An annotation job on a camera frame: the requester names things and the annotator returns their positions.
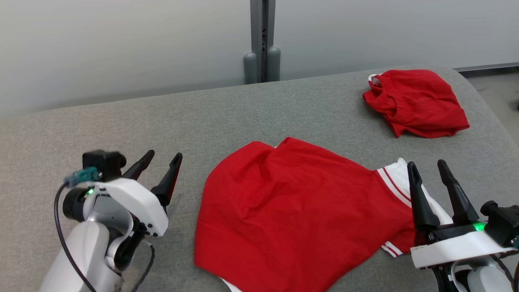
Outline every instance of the black cable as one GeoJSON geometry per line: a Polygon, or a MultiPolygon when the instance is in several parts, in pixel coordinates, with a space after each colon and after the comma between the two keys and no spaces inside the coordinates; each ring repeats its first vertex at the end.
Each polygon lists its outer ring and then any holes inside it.
{"type": "Polygon", "coordinates": [[[514,292],[519,292],[519,262],[517,263],[517,266],[515,267],[515,273],[514,273],[514,282],[512,285],[514,292]]]}
{"type": "Polygon", "coordinates": [[[83,273],[81,273],[81,270],[77,267],[76,262],[72,258],[69,248],[66,245],[65,238],[63,237],[63,232],[61,231],[60,217],[59,217],[59,212],[58,212],[59,200],[60,200],[61,192],[63,192],[63,189],[67,185],[68,185],[68,183],[64,183],[61,185],[60,189],[56,193],[56,198],[54,199],[54,221],[56,222],[56,230],[58,231],[58,237],[60,238],[61,246],[63,247],[63,250],[65,251],[65,255],[66,255],[67,259],[69,259],[70,264],[72,265],[74,270],[76,270],[76,273],[79,275],[81,280],[83,280],[83,283],[85,283],[85,285],[87,285],[88,289],[90,289],[90,291],[92,291],[92,292],[95,292],[95,289],[92,286],[92,284],[88,281],[88,279],[85,277],[85,275],[83,275],[83,273]]]}
{"type": "Polygon", "coordinates": [[[510,270],[508,270],[507,266],[505,266],[504,263],[498,257],[496,257],[496,255],[490,255],[490,256],[499,265],[499,267],[501,267],[504,274],[507,276],[508,281],[510,281],[510,283],[513,283],[514,278],[512,277],[512,274],[510,273],[510,270]]]}
{"type": "Polygon", "coordinates": [[[155,259],[155,247],[153,247],[153,245],[151,245],[151,244],[149,244],[149,247],[152,249],[152,257],[149,259],[149,263],[148,263],[148,266],[146,267],[146,270],[144,270],[144,273],[142,273],[141,278],[137,281],[137,283],[135,284],[135,286],[133,287],[131,292],[137,291],[137,288],[142,284],[142,282],[144,281],[144,278],[146,278],[149,270],[153,266],[153,260],[155,259]]]}

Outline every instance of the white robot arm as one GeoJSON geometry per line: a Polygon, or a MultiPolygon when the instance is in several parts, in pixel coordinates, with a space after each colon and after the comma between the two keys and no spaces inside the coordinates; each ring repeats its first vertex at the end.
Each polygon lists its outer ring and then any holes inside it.
{"type": "Polygon", "coordinates": [[[416,247],[411,257],[416,268],[434,272],[440,292],[519,292],[519,264],[512,277],[495,254],[517,254],[519,206],[498,207],[489,201],[481,208],[488,223],[479,221],[465,192],[443,160],[438,161],[454,215],[453,223],[440,225],[422,191],[416,165],[407,165],[416,247]],[[497,269],[499,265],[506,273],[497,269]],[[470,269],[458,271],[460,266],[470,269]]]}
{"type": "MultiPolygon", "coordinates": [[[[171,201],[182,155],[175,156],[160,184],[149,191],[136,179],[153,156],[154,151],[148,151],[122,175],[120,169],[126,159],[119,152],[97,150],[83,154],[84,169],[65,179],[54,202],[63,248],[47,273],[41,292],[121,290],[122,272],[131,263],[139,243],[145,236],[163,236],[168,228],[166,206],[171,201]],[[81,182],[87,187],[72,188],[63,201],[65,216],[80,222],[65,241],[59,225],[59,194],[65,186],[75,187],[81,182]]],[[[155,250],[149,245],[152,259],[132,291],[153,264],[155,250]]]]}

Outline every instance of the red t-shirt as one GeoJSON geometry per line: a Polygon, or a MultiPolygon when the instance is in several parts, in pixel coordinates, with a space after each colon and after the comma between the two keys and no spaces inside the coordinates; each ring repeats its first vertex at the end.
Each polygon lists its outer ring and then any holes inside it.
{"type": "Polygon", "coordinates": [[[244,292],[326,291],[380,247],[409,252],[409,198],[402,159],[369,170],[294,138],[252,142],[207,178],[195,265],[244,292]]]}

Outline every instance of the gray floor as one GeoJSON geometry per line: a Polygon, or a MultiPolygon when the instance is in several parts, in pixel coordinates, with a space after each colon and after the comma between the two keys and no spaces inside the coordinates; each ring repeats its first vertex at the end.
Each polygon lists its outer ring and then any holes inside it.
{"type": "Polygon", "coordinates": [[[519,73],[468,77],[490,109],[519,145],[519,73]]]}

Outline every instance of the red stripe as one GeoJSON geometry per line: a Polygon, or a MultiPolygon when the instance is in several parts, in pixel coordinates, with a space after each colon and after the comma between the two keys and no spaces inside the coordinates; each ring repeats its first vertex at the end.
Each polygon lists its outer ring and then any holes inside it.
{"type": "Polygon", "coordinates": [[[398,253],[396,251],[394,251],[391,247],[387,246],[387,245],[384,245],[388,250],[392,251],[394,253],[395,256],[398,256],[398,253]]]}
{"type": "Polygon", "coordinates": [[[383,168],[383,170],[384,170],[384,172],[386,173],[386,175],[388,176],[389,181],[391,181],[391,183],[393,184],[394,188],[395,188],[395,189],[396,189],[396,190],[397,190],[397,191],[398,191],[398,192],[399,192],[399,193],[400,193],[404,198],[406,198],[409,202],[411,202],[411,199],[408,198],[408,197],[407,197],[407,196],[406,196],[406,195],[405,195],[405,194],[404,194],[404,193],[403,193],[403,192],[402,192],[402,191],[397,187],[397,185],[394,183],[394,181],[391,179],[391,176],[389,176],[389,173],[388,173],[388,171],[386,170],[385,167],[383,168]]]}

